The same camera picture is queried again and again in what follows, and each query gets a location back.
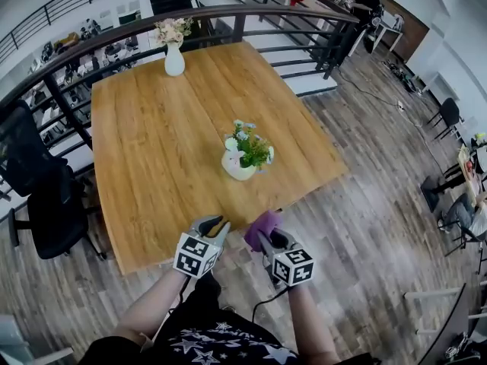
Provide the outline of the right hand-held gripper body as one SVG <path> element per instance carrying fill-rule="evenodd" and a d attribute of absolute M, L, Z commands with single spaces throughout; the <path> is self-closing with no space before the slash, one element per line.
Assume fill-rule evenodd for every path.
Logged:
<path fill-rule="evenodd" d="M 276 290 L 303 284 L 314 276 L 314 259 L 303 248 L 279 250 L 268 260 L 266 272 Z"/>

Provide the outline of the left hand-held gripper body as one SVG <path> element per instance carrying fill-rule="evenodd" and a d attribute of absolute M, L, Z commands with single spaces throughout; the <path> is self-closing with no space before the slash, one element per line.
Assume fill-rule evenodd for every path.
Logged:
<path fill-rule="evenodd" d="M 173 268 L 192 278 L 200 279 L 215 265 L 223 247 L 214 247 L 206 237 L 189 231 L 182 233 L 177 244 Z"/>

